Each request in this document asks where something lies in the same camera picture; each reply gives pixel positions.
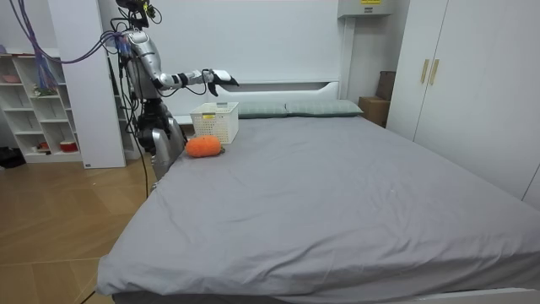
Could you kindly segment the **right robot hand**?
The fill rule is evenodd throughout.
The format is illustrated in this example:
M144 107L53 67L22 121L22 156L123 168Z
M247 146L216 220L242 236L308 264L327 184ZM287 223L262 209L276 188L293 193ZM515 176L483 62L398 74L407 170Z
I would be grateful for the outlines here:
M224 70L209 69L207 72L208 81L207 87L213 96L218 96L216 90L217 85L234 85L239 86L239 83L228 72Z

